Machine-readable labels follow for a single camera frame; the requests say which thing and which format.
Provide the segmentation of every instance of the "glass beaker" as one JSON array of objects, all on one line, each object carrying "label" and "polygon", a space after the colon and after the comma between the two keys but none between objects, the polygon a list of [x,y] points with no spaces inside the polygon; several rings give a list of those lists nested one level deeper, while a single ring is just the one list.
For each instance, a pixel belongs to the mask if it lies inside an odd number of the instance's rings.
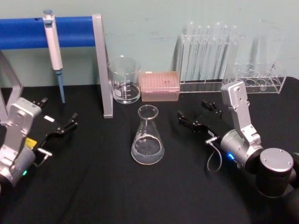
[{"label": "glass beaker", "polygon": [[129,57],[120,56],[108,64],[112,78],[113,98],[121,104],[131,104],[140,98],[137,78],[140,64]]},{"label": "glass beaker", "polygon": [[143,105],[138,109],[141,120],[131,154],[136,162],[143,165],[154,164],[164,155],[164,147],[154,121],[158,113],[158,109],[152,105]]}]

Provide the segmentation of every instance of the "black cylinder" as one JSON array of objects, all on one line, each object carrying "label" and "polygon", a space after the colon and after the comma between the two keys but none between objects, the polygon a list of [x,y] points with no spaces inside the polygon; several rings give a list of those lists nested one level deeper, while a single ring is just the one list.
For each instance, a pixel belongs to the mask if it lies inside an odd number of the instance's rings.
[{"label": "black cylinder", "polygon": [[260,154],[256,187],[267,197],[280,197],[284,194],[292,172],[291,155],[279,148],[268,148]]}]

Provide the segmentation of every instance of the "yellow warning label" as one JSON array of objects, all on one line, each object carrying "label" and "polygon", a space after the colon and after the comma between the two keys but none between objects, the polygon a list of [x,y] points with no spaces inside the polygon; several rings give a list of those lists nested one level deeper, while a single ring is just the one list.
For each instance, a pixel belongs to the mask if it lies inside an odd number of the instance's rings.
[{"label": "yellow warning label", "polygon": [[33,139],[30,139],[30,138],[26,138],[26,141],[25,141],[25,145],[29,148],[33,148],[34,146],[36,146],[37,144],[37,141],[34,141]]}]

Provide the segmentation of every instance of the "blue led light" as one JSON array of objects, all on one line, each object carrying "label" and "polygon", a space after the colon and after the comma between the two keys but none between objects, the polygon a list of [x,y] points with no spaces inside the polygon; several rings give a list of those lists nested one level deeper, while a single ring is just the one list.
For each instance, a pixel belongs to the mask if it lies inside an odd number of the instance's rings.
[{"label": "blue led light", "polygon": [[234,159],[235,159],[234,156],[233,156],[231,153],[228,153],[228,158],[229,158],[230,160],[234,160]]}]

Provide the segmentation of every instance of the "pipette tip box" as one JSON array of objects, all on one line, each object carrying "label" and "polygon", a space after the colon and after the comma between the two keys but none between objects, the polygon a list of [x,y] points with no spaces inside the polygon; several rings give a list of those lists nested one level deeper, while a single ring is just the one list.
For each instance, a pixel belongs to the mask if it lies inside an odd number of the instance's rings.
[{"label": "pipette tip box", "polygon": [[142,72],[139,84],[143,102],[178,101],[180,85],[175,71]]}]

